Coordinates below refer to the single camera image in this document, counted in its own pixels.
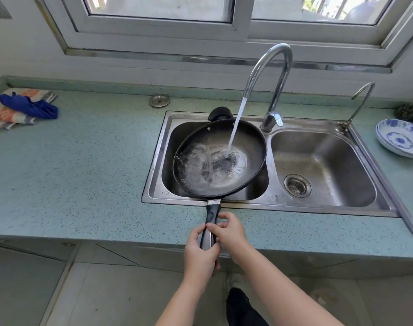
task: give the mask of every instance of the pan rim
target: pan rim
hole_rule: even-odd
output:
[[[201,131],[201,130],[203,130],[204,128],[207,128],[208,126],[210,126],[211,123],[216,124],[216,123],[220,123],[220,122],[229,122],[229,121],[235,121],[235,119],[222,119],[222,120],[211,121],[211,122],[208,122],[208,123],[206,123],[205,125],[199,127],[198,129],[196,129],[195,131],[193,131],[190,135],[188,135],[188,136],[181,142],[181,144],[180,144],[180,145],[178,146],[178,148],[176,149],[175,155],[179,153],[179,151],[181,150],[181,147],[183,147],[183,146],[185,145],[185,143],[186,143],[190,138],[192,138],[194,135],[196,135],[199,131]],[[202,196],[202,195],[198,195],[198,194],[196,194],[196,193],[194,193],[194,192],[192,192],[192,191],[190,191],[190,190],[187,190],[184,186],[181,185],[179,177],[175,174],[175,167],[176,167],[176,166],[175,166],[175,161],[176,161],[176,160],[173,159],[173,163],[172,163],[172,166],[171,166],[172,172],[173,172],[173,178],[175,179],[177,185],[178,185],[182,190],[184,190],[184,191],[187,192],[188,194],[191,194],[191,195],[195,196],[196,198],[202,198],[202,199],[207,199],[207,200],[219,199],[219,198],[222,199],[222,198],[224,198],[224,197],[226,197],[226,196],[230,196],[231,194],[236,193],[236,192],[242,190],[243,188],[245,188],[246,186],[248,186],[248,185],[253,181],[253,179],[256,177],[256,175],[259,174],[259,171],[263,168],[263,166],[264,166],[264,164],[265,164],[265,160],[267,159],[267,141],[266,141],[263,133],[261,132],[261,130],[260,130],[257,126],[255,126],[255,125],[253,125],[252,123],[250,123],[250,122],[248,122],[248,121],[245,121],[245,120],[240,120],[239,123],[238,123],[238,125],[239,125],[240,123],[244,123],[245,125],[249,125],[249,126],[251,126],[253,129],[255,129],[255,130],[258,132],[259,136],[262,138],[262,141],[264,142],[264,144],[263,144],[263,147],[264,147],[264,156],[263,156],[261,165],[260,165],[259,168],[256,170],[256,172],[254,172],[253,176],[252,176],[250,179],[248,179],[244,184],[242,184],[242,185],[240,185],[239,187],[237,187],[236,189],[233,189],[233,190],[231,190],[231,191],[228,191],[228,192],[226,192],[226,193],[224,193],[224,194],[220,194],[220,195],[204,195],[204,196]]]

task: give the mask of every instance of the black pan handle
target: black pan handle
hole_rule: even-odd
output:
[[[220,213],[222,206],[219,203],[213,205],[206,205],[206,221],[205,223],[217,223],[217,216]],[[215,235],[213,235],[207,228],[203,230],[200,239],[200,248],[209,250],[215,244]]]
[[[224,106],[216,107],[208,116],[208,121],[216,121],[223,119],[233,119],[233,115],[230,109]]]

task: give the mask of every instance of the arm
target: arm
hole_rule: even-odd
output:
[[[155,326],[193,326],[194,311],[220,254],[218,243],[207,251],[199,248],[197,237],[204,228],[202,224],[190,233],[184,251],[184,279]]]
[[[228,222],[207,224],[230,252],[277,326],[343,326],[327,310],[304,293],[247,241],[241,222],[232,213],[220,213]]]

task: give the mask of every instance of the window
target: window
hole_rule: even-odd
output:
[[[71,48],[388,65],[413,37],[413,0],[44,0]]]

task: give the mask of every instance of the running water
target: running water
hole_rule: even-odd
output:
[[[242,115],[242,111],[244,110],[244,106],[246,106],[246,102],[247,102],[247,97],[243,97],[242,101],[241,101],[241,105],[240,105],[239,110],[238,110],[238,115],[236,116],[234,127],[232,129],[231,139],[229,140],[228,148],[226,150],[226,154],[225,154],[226,158],[229,156],[229,153],[231,152],[232,142],[233,142],[233,139],[234,139],[234,136],[235,136],[236,129],[238,127],[239,120],[240,120],[241,115]]]

